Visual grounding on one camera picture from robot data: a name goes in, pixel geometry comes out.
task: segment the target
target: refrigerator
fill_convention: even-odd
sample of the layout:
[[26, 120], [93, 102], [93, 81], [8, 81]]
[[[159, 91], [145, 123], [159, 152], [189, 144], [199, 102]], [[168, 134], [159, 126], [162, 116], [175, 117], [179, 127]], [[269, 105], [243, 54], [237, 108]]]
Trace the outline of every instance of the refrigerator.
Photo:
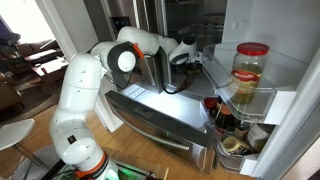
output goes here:
[[[174, 145], [178, 150], [162, 144], [165, 149], [187, 161], [196, 161], [195, 166], [207, 173], [216, 161], [220, 161], [223, 167], [234, 165], [229, 163], [228, 157], [218, 156], [219, 149], [210, 138], [201, 100], [217, 94], [227, 100], [227, 92], [219, 88], [220, 83], [229, 76], [230, 62], [223, 59], [232, 58], [230, 53], [225, 54], [225, 50], [234, 50], [234, 44], [239, 42], [254, 41], [267, 44], [274, 52], [266, 72], [267, 79], [271, 80], [270, 86], [266, 87], [269, 95], [260, 110], [258, 121], [274, 124], [276, 128], [260, 154], [237, 160], [236, 167], [225, 167], [226, 170], [261, 179], [280, 179], [319, 138], [319, 1], [123, 0], [116, 3], [107, 0], [37, 0], [37, 4], [68, 59], [76, 53], [87, 52], [99, 41], [115, 40], [119, 26], [123, 25], [174, 37], [177, 41], [184, 35], [194, 36], [199, 51], [213, 53], [213, 59], [218, 59], [205, 61], [206, 77], [197, 79], [190, 89], [174, 96], [163, 93], [159, 86], [150, 86], [150, 83], [145, 85], [139, 81], [120, 90], [103, 79], [95, 110], [105, 128], [111, 132], [123, 122], [140, 133], [153, 133], [150, 138], [174, 131], [166, 129], [167, 124], [152, 124], [147, 120], [148, 113], [146, 116], [132, 116], [135, 113], [141, 115], [141, 109], [148, 109], [157, 116], [167, 115], [165, 118], [173, 119], [171, 121], [177, 127], [186, 125], [185, 131], [170, 136], [171, 140], [179, 142]], [[179, 11], [183, 12], [180, 16], [184, 18], [177, 19]], [[206, 33], [209, 27], [213, 27], [213, 31]], [[162, 73], [165, 83], [168, 88], [174, 88], [180, 76], [175, 74], [175, 67], [161, 57], [164, 58], [163, 67], [166, 67]], [[150, 79], [153, 79], [157, 82], [159, 72], [156, 65], [153, 60], [146, 61], [149, 62], [146, 63], [147, 71], [145, 73], [144, 68], [138, 65], [137, 69], [142, 71], [142, 75], [137, 73], [138, 77], [141, 81], [151, 82]], [[220, 79], [216, 78], [215, 73], [221, 75], [218, 76]], [[119, 83], [128, 80], [127, 76], [111, 73], [109, 76]], [[123, 103], [132, 100], [138, 105], [136, 112], [129, 113]], [[180, 108], [172, 111], [172, 108], [161, 105], [166, 104], [164, 101]], [[123, 116], [135, 120], [127, 122]], [[186, 137], [186, 132], [197, 134], [200, 140]]]

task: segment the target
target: red lid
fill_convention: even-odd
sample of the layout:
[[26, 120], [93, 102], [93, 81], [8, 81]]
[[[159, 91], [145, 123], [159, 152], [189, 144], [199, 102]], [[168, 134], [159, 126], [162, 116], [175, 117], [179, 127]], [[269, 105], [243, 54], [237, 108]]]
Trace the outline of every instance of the red lid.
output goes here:
[[268, 53], [269, 46], [261, 43], [248, 42], [237, 46], [237, 51], [249, 56], [262, 56]]
[[212, 97], [207, 97], [203, 101], [208, 109], [214, 108], [217, 105], [217, 100]]

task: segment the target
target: window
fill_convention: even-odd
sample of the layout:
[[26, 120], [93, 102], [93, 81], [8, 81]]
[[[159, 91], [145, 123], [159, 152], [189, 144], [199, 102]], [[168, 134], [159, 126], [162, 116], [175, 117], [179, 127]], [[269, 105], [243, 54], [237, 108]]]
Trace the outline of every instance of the window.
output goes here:
[[55, 39], [34, 0], [0, 0], [0, 15], [20, 43]]

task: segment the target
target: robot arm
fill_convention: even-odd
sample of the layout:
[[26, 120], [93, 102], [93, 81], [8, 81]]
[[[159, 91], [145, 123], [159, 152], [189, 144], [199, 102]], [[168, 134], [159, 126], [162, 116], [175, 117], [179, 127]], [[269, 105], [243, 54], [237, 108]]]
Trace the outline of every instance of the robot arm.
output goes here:
[[90, 54], [79, 53], [70, 62], [58, 107], [50, 122], [50, 135], [59, 157], [75, 165], [80, 179], [117, 179], [117, 166], [94, 140], [86, 126], [86, 116], [93, 109], [100, 81], [107, 71], [128, 73], [136, 59], [154, 55], [162, 47], [173, 64], [197, 56], [195, 42], [186, 39], [178, 45], [171, 38], [133, 28], [121, 29], [115, 42], [97, 44]]

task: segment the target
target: freezer drawer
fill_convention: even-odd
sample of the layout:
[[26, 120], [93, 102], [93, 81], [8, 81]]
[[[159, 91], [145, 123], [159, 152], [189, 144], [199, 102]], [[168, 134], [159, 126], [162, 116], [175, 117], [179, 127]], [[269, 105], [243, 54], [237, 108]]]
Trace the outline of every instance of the freezer drawer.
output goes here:
[[214, 149], [206, 133], [117, 92], [109, 91], [105, 97], [113, 113], [128, 126], [201, 171], [211, 172]]

